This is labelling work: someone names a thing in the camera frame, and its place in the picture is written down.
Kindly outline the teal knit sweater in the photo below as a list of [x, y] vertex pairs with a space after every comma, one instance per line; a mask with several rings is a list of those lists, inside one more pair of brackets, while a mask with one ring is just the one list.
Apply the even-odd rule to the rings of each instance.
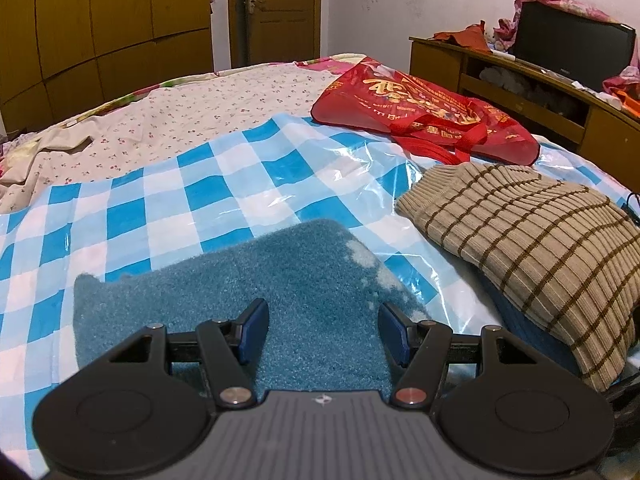
[[390, 302], [413, 321], [426, 315], [351, 232], [332, 220], [314, 220], [111, 283], [79, 275], [77, 362], [88, 365], [150, 323], [178, 333], [208, 320], [231, 320], [256, 298], [266, 300], [270, 315], [253, 367], [258, 392], [389, 392], [378, 307]]

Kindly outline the blue folded knit garment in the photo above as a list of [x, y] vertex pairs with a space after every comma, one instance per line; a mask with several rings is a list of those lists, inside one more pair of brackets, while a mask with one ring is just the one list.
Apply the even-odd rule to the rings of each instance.
[[555, 336], [546, 333], [526, 315], [520, 312], [500, 290], [486, 278], [479, 270], [475, 271], [484, 291], [494, 303], [506, 329], [522, 341], [535, 348], [559, 366], [564, 367], [575, 376], [580, 375], [580, 369], [570, 347]]

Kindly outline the brown wooden door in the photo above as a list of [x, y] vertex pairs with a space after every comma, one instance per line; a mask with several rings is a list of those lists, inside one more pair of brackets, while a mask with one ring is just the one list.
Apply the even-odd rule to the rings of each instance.
[[233, 68], [320, 54], [321, 0], [228, 0]]

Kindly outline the wooden tv cabinet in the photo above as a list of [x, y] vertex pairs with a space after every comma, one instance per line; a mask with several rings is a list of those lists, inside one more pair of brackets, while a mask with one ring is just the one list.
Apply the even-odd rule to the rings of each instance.
[[491, 52], [412, 37], [410, 73], [486, 101], [639, 191], [639, 122], [586, 90]]

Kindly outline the pink cloth over television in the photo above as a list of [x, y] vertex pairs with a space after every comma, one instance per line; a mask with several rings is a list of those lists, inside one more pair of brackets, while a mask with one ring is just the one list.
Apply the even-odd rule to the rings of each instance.
[[[571, 14], [581, 15], [585, 18], [592, 18], [593, 20], [600, 22], [624, 24], [594, 6], [590, 6], [589, 4], [585, 4], [577, 0], [515, 0], [513, 18], [502, 18], [498, 21], [498, 26], [494, 28], [496, 47], [512, 54], [510, 52], [510, 47], [513, 46], [515, 41], [515, 34], [518, 29], [518, 20], [521, 16], [522, 6], [524, 3], [529, 1], [538, 1], [546, 6], [552, 6], [552, 8], [570, 12]], [[612, 94], [612, 96], [617, 96], [628, 108], [639, 105], [639, 36], [637, 31], [634, 54], [632, 55], [632, 60], [629, 66], [620, 72], [619, 75], [603, 81], [603, 89], [600, 91]]]

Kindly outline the black television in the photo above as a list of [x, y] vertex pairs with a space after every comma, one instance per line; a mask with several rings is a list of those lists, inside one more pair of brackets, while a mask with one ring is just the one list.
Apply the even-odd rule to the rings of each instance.
[[636, 31], [620, 23], [600, 22], [538, 1], [523, 4], [510, 52], [594, 91], [629, 66]]

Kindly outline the blue white checkered plastic sheet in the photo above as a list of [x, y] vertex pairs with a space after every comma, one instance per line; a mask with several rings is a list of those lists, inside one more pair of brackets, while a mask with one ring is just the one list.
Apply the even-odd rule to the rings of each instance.
[[[596, 176], [533, 170], [608, 196]], [[477, 268], [396, 203], [442, 165], [372, 134], [279, 115], [124, 176], [55, 186], [1, 219], [1, 474], [6, 479], [600, 479], [639, 446], [637, 343], [593, 389], [512, 334]], [[150, 323], [79, 366], [81, 274], [111, 283], [314, 220], [332, 220], [452, 329], [430, 408], [392, 386], [258, 392], [217, 408], [195, 330]]]

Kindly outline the brown wooden wardrobe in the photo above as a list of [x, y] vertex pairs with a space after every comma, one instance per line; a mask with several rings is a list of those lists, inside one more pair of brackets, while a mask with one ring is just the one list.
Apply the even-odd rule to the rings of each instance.
[[39, 131], [214, 68], [210, 0], [1, 0], [1, 119]]

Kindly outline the floral white bed sheet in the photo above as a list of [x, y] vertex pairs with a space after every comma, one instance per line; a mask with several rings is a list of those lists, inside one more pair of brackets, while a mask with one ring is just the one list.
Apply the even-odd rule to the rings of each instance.
[[29, 206], [50, 185], [122, 176], [285, 113], [307, 116], [356, 53], [265, 63], [171, 79], [1, 147], [1, 210]]

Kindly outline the red plastic shopping bag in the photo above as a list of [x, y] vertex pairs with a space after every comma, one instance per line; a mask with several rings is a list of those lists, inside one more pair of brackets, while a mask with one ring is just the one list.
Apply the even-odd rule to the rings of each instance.
[[411, 154], [446, 165], [475, 156], [530, 166], [539, 155], [534, 137], [502, 110], [368, 56], [323, 91], [311, 117], [382, 134]]

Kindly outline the orange cloth on cabinet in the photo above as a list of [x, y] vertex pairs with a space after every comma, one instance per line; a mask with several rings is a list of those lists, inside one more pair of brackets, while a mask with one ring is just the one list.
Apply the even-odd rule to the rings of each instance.
[[488, 47], [485, 38], [484, 21], [466, 26], [465, 29], [458, 32], [436, 32], [432, 39], [445, 44], [454, 44], [474, 52], [491, 54], [491, 48]]

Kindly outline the beige brown striped folded sweater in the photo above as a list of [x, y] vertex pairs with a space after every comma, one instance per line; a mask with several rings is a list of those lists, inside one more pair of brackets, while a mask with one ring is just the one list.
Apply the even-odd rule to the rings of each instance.
[[526, 166], [465, 162], [425, 170], [396, 210], [567, 344], [593, 389], [623, 373], [638, 340], [639, 229], [608, 196]]

